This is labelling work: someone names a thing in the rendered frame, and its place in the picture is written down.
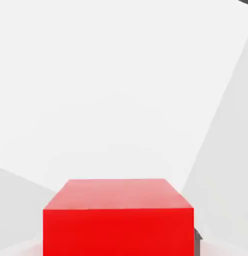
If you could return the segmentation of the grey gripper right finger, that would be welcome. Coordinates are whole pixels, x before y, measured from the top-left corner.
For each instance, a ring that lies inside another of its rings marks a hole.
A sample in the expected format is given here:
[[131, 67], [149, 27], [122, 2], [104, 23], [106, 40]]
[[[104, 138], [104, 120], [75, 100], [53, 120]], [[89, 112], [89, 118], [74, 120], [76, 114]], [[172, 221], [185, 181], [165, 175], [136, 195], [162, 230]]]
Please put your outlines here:
[[194, 228], [194, 256], [239, 256], [239, 252], [205, 241]]

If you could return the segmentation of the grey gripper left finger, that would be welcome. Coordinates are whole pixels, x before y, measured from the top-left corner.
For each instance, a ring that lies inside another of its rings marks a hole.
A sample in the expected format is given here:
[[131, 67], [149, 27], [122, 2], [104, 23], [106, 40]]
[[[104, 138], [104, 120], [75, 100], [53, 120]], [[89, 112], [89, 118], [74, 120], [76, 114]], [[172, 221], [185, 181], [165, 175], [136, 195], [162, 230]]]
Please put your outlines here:
[[30, 241], [20, 243], [13, 248], [10, 256], [43, 256], [43, 245], [41, 241]]

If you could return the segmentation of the small red cube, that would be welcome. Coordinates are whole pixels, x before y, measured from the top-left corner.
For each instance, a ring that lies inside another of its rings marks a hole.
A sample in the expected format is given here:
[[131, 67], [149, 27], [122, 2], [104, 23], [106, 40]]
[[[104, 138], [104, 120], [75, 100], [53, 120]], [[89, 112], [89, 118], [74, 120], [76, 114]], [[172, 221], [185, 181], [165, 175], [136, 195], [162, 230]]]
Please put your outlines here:
[[165, 179], [70, 179], [43, 209], [43, 256], [194, 256], [194, 240]]

